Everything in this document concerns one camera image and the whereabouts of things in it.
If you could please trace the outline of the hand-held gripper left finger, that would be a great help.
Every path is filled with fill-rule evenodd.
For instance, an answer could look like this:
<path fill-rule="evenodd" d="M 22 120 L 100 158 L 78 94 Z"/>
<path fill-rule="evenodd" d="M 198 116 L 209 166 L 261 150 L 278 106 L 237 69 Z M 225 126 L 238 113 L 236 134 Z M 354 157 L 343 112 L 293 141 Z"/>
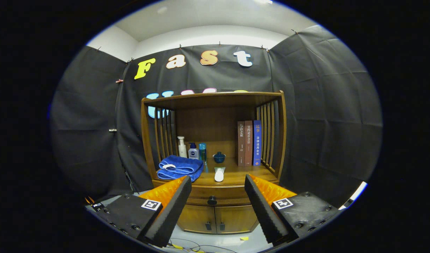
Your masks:
<path fill-rule="evenodd" d="M 104 201 L 85 197 L 87 211 L 136 242 L 165 247 L 191 193 L 186 175 L 143 194 L 127 192 Z"/>

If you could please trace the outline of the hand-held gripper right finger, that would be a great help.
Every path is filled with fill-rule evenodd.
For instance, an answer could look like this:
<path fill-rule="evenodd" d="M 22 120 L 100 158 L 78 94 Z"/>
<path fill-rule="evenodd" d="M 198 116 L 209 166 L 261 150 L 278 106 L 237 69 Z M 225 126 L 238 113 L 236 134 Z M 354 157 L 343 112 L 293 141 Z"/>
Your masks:
<path fill-rule="evenodd" d="M 247 174 L 245 191 L 268 243 L 277 246 L 317 231 L 339 213 L 315 194 L 300 194 Z"/>

